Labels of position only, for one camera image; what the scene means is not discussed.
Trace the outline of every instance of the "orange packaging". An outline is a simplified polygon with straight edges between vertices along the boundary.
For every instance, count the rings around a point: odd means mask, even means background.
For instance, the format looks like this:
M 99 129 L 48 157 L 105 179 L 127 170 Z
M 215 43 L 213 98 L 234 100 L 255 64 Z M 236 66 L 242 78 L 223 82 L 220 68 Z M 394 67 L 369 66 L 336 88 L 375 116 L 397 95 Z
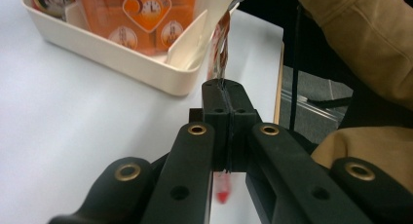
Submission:
M 165 52 L 193 20 L 195 0 L 77 0 L 91 32 L 148 56 Z

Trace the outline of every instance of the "clock icon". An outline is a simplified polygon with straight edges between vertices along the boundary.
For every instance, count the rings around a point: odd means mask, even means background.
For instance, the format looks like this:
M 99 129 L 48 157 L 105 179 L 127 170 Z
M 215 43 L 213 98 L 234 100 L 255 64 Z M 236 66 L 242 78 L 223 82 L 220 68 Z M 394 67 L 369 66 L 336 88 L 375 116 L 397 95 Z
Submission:
M 171 9 L 170 0 L 124 0 L 124 13 L 145 32 L 153 32 Z

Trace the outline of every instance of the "white storage bin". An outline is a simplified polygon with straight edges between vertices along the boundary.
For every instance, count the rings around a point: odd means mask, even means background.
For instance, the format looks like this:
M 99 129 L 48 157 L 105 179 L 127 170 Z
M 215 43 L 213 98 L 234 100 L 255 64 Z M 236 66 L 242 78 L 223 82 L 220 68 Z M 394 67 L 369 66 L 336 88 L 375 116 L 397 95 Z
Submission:
M 118 72 L 172 95 L 186 95 L 194 88 L 213 30 L 232 0 L 196 0 L 195 16 L 164 56 L 145 56 L 87 30 L 74 3 L 66 19 L 47 16 L 22 0 L 40 34 L 47 41 L 106 65 Z

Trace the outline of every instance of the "packet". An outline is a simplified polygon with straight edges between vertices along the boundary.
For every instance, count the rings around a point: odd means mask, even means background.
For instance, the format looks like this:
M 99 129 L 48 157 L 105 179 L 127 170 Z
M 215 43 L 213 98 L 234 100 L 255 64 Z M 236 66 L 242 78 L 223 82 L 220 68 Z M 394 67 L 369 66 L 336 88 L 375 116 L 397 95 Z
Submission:
M 164 53 L 193 20 L 195 0 L 76 0 L 90 31 L 154 56 Z
M 34 9 L 49 16 L 64 19 L 64 8 L 75 0 L 32 0 Z

